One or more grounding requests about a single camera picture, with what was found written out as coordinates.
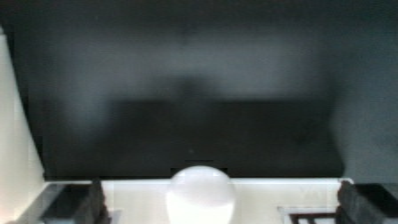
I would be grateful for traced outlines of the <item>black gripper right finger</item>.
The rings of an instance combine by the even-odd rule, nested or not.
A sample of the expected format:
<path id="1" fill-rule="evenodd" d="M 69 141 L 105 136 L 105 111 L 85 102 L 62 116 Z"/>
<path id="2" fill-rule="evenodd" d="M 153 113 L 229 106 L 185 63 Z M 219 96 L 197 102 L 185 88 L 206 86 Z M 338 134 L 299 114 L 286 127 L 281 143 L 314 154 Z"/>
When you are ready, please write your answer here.
<path id="1" fill-rule="evenodd" d="M 398 183 L 341 183 L 336 224 L 398 224 Z"/>

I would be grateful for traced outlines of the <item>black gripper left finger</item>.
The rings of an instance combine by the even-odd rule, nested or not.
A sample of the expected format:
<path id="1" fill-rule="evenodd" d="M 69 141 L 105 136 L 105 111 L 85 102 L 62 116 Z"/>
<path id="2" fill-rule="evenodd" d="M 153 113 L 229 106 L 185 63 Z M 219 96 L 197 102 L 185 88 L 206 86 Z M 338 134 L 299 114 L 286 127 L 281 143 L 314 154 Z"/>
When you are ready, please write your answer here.
<path id="1" fill-rule="evenodd" d="M 101 182 L 68 184 L 41 215 L 44 224 L 110 224 Z"/>

